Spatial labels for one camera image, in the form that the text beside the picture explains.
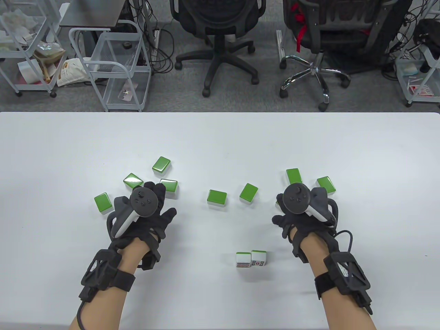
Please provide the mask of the person's right hand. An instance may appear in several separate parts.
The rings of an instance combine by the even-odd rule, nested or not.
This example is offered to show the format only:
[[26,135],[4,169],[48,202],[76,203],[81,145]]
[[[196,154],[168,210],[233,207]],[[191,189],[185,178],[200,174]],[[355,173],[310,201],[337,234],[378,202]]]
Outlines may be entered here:
[[276,202],[283,214],[273,216],[272,223],[282,228],[283,238],[287,238],[292,229],[296,229],[301,238],[310,233],[336,235],[339,209],[325,188],[309,189],[302,183],[291,184],[276,196]]

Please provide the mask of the person's left hand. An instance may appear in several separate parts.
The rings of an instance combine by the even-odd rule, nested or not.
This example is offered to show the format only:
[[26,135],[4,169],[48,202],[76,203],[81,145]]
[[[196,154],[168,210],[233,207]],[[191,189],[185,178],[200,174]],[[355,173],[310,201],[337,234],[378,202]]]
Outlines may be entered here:
[[165,229],[177,214],[175,208],[160,214],[165,195],[166,187],[162,183],[150,181],[135,187],[130,198],[116,197],[114,211],[107,217],[107,231],[111,239],[108,249],[125,249],[138,238],[150,249],[142,257],[143,263],[159,262],[161,256],[157,249],[161,240],[166,237]]

